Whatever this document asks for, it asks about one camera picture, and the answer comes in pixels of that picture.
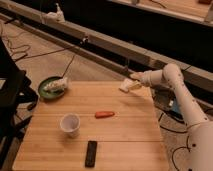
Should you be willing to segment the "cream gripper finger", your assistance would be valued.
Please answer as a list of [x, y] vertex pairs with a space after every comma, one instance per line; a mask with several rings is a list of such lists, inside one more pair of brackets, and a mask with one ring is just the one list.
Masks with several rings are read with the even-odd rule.
[[132, 73], [132, 74], [130, 74], [130, 78], [135, 79], [135, 80], [139, 80], [141, 78], [141, 74], [140, 73]]
[[134, 84], [131, 84], [131, 85], [128, 87], [128, 90], [129, 90], [129, 91], [137, 90], [137, 89], [140, 89], [141, 87], [142, 87], [142, 84], [141, 84], [141, 83], [134, 83]]

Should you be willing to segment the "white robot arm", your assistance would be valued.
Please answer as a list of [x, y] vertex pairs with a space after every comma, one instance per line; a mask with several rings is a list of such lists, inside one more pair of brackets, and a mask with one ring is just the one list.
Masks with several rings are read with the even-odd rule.
[[135, 72], [130, 77], [146, 87], [163, 85], [173, 91], [189, 134], [188, 171], [213, 171], [213, 121], [188, 90], [179, 66], [170, 63], [163, 69]]

